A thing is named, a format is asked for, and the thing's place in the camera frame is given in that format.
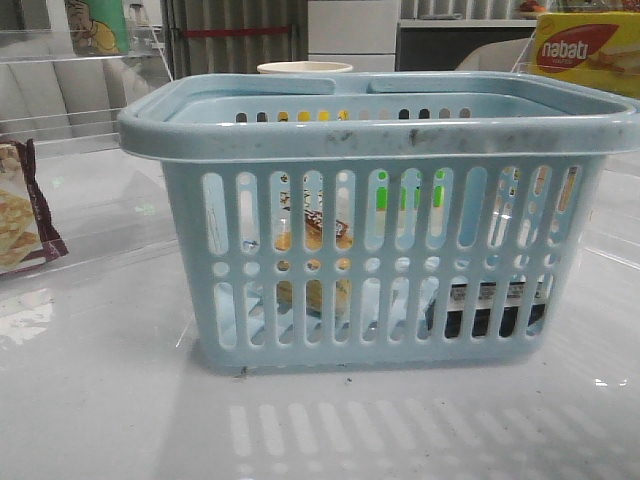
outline white cabinet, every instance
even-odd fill
[[[309,59],[393,71],[400,0],[309,2]]]

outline food package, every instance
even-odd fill
[[[540,15],[531,73],[640,98],[640,13]]]
[[[318,250],[322,246],[322,213],[305,210],[305,244],[310,250]],[[341,221],[336,221],[336,245],[340,249],[347,249],[353,244],[353,239],[349,235],[348,225]],[[291,232],[282,232],[275,240],[275,247],[278,250],[286,251],[291,248]],[[285,260],[278,264],[280,270],[286,271],[291,266]],[[347,258],[342,258],[337,263],[340,270],[348,270],[351,262]],[[321,264],[318,260],[310,260],[306,268],[310,271],[318,270]],[[292,304],[293,288],[291,282],[282,281],[278,283],[277,299],[278,302]],[[321,313],[322,312],[322,283],[318,280],[310,280],[306,287],[306,303],[307,309]],[[335,296],[335,313],[341,315],[349,307],[349,299],[351,297],[351,281],[348,279],[339,279],[336,282]]]
[[[67,254],[35,179],[33,142],[0,142],[0,276]]]

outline light blue basket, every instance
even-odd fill
[[[206,75],[120,114],[163,162],[218,366],[525,355],[639,103],[488,73]]]

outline white table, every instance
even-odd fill
[[[640,478],[640,178],[612,165],[526,362],[234,378],[199,353],[158,165],[46,159],[71,253],[0,280],[0,478]]]

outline yellow snack box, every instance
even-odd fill
[[[640,98],[640,13],[538,17],[531,73]]]

